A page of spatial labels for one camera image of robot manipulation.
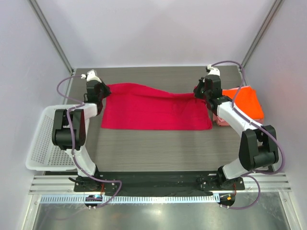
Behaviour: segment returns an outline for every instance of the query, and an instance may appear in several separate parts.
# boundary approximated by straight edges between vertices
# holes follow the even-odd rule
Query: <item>white wall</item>
[[[44,107],[69,75],[26,0],[0,1],[0,225],[21,229],[34,175],[25,159]]]
[[[242,61],[273,0],[37,0],[74,68]]]
[[[286,151],[285,172],[307,213],[307,1],[284,1],[247,64],[265,123],[277,130]]]

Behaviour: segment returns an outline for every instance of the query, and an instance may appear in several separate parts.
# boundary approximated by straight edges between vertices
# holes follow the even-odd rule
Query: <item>red cloth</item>
[[[134,83],[109,85],[101,128],[206,130],[212,128],[205,102],[192,93],[169,93]]]

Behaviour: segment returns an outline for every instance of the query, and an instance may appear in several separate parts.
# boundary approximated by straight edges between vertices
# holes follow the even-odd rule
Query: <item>white laundry basket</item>
[[[72,104],[49,106],[44,109],[35,131],[26,167],[37,171],[65,171],[76,169],[69,155],[52,143],[54,113],[57,109],[68,109]]]

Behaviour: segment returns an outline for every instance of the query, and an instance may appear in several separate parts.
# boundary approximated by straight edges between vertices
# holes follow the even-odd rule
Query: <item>gray floor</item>
[[[237,67],[221,66],[222,87],[240,84]],[[76,75],[90,69],[77,69]],[[204,67],[96,69],[106,84],[134,82],[156,89],[192,92]],[[75,79],[70,97],[83,100],[84,80]],[[101,129],[102,114],[91,118],[86,147],[101,171],[216,170],[238,157],[240,138],[230,127],[207,131],[141,131]]]
[[[237,207],[256,193],[236,195]],[[84,205],[40,205],[34,230],[290,230],[278,193],[262,193],[255,206],[227,210],[215,203],[108,205],[83,210]]]

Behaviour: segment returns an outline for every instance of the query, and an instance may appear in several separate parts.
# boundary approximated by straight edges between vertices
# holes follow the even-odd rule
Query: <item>orange cloth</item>
[[[233,99],[236,91],[237,89],[223,90],[223,95]],[[257,99],[256,91],[250,86],[244,87],[240,90],[235,103],[250,118],[254,120],[264,119],[264,113]]]

